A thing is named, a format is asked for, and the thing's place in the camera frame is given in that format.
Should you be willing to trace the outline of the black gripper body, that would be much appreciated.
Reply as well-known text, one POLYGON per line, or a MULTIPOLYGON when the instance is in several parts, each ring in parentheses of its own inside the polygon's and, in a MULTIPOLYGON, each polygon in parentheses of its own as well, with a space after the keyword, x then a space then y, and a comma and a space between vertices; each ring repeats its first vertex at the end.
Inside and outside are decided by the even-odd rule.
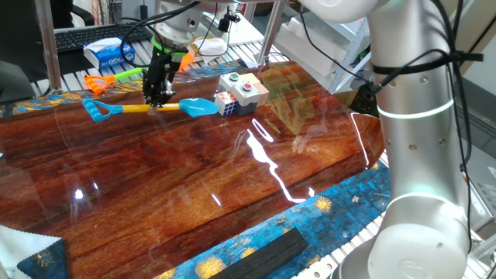
POLYGON ((160 93, 160 83, 164 80, 164 75, 169 73, 170 82, 176 73, 176 62, 169 53, 160 50, 153 50, 152 60, 147 70, 143 72, 143 92, 154 90, 160 93))

